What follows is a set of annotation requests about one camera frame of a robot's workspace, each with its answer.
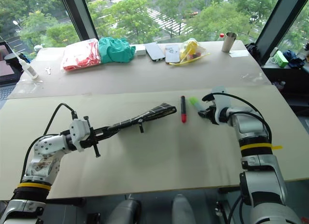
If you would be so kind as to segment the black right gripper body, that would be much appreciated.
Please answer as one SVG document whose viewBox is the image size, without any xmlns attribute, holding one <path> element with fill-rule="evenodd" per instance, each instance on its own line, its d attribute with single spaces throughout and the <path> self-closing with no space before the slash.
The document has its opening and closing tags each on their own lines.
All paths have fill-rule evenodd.
<svg viewBox="0 0 309 224">
<path fill-rule="evenodd" d="M 210 120 L 214 125 L 218 125 L 217 121 L 218 109 L 215 101 L 206 109 L 206 118 Z"/>
</svg>

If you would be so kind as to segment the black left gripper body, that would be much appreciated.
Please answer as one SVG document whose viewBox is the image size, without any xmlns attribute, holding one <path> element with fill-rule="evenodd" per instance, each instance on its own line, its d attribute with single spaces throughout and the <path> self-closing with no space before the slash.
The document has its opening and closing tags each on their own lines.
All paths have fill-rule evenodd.
<svg viewBox="0 0 309 224">
<path fill-rule="evenodd" d="M 97 140 L 95 131 L 94 131 L 93 127 L 90 125 L 89 117 L 84 116 L 84 120 L 87 121 L 89 130 L 90 130 L 90 135 L 87 137 L 86 140 L 81 141 L 81 147 L 83 149 L 93 147 L 93 149 L 95 151 L 96 158 L 99 158 L 99 157 L 101 157 L 101 155 L 100 155 L 99 150 L 98 150 L 98 146 L 97 146 L 98 140 Z"/>
</svg>

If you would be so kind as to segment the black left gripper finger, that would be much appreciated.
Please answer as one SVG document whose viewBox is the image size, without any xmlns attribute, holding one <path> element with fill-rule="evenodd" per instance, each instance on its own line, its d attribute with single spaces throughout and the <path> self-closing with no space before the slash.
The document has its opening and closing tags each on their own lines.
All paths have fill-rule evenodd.
<svg viewBox="0 0 309 224">
<path fill-rule="evenodd" d="M 109 126 L 97 128 L 94 130 L 97 137 L 111 137 L 119 132 L 118 129 L 113 129 Z"/>
<path fill-rule="evenodd" d="M 108 139 L 114 135 L 116 135 L 119 131 L 96 131 L 96 144 L 100 141 Z"/>
</svg>

